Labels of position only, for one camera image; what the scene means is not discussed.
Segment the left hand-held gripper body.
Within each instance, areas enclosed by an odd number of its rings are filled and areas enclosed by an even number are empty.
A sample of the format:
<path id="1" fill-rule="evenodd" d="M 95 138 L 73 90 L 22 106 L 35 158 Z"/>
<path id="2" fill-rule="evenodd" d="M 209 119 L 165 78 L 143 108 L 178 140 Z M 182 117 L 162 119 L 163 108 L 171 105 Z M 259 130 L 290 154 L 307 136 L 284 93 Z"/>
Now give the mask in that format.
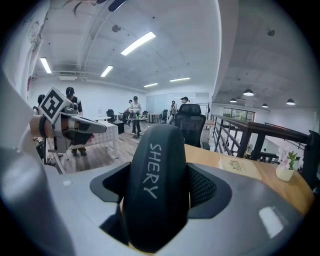
<path id="1" fill-rule="evenodd" d="M 68 100 L 58 89 L 52 87 L 39 105 L 42 116 L 39 121 L 39 133 L 43 138 L 47 138 L 47 130 L 53 134 L 52 153 L 65 153 L 71 144 L 74 143 L 75 136 L 69 134 L 74 130 L 62 132 L 62 119 L 72 119 L 80 117 L 77 110 L 78 105 Z"/>

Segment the person's left hand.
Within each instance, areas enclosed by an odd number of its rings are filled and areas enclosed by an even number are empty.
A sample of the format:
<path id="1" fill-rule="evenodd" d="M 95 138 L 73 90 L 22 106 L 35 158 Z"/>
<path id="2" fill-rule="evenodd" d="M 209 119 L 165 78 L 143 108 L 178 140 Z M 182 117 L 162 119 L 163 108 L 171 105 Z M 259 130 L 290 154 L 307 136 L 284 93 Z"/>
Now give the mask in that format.
<path id="1" fill-rule="evenodd" d="M 63 133 L 67 131 L 79 131 L 79 122 L 70 118 L 61 120 L 61 130 Z"/>

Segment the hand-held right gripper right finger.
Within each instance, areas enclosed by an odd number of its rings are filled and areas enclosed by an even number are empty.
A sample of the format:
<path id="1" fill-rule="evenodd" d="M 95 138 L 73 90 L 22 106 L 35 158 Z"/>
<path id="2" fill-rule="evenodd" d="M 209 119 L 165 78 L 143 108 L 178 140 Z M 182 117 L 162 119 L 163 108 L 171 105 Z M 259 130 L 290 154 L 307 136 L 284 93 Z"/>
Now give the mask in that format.
<path id="1" fill-rule="evenodd" d="M 272 256 L 303 221 L 294 206 L 257 179 L 196 163 L 188 168 L 216 189 L 189 210 L 186 225 L 162 248 L 164 256 Z"/>

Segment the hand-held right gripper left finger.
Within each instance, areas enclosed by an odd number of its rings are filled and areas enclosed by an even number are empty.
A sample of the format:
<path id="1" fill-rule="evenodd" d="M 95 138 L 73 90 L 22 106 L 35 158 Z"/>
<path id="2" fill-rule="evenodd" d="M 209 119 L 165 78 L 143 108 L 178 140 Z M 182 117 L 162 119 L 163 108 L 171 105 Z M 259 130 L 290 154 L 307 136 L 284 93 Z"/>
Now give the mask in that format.
<path id="1" fill-rule="evenodd" d="M 67 227 L 76 256 L 138 256 L 137 250 L 114 239 L 100 226 L 116 213 L 117 203 L 104 202 L 90 189 L 93 178 L 117 164 L 69 174 L 46 167 L 48 186 L 55 207 Z"/>

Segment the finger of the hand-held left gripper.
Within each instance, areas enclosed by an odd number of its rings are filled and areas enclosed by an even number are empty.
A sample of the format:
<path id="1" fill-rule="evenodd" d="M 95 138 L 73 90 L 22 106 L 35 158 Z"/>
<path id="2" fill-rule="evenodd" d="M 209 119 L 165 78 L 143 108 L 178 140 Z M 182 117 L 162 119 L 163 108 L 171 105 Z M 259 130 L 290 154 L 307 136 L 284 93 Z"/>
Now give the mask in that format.
<path id="1" fill-rule="evenodd" d="M 77 123 L 76 130 L 80 133 L 101 134 L 107 131 L 107 127 L 104 124 L 81 116 L 75 116 L 74 121 Z"/>

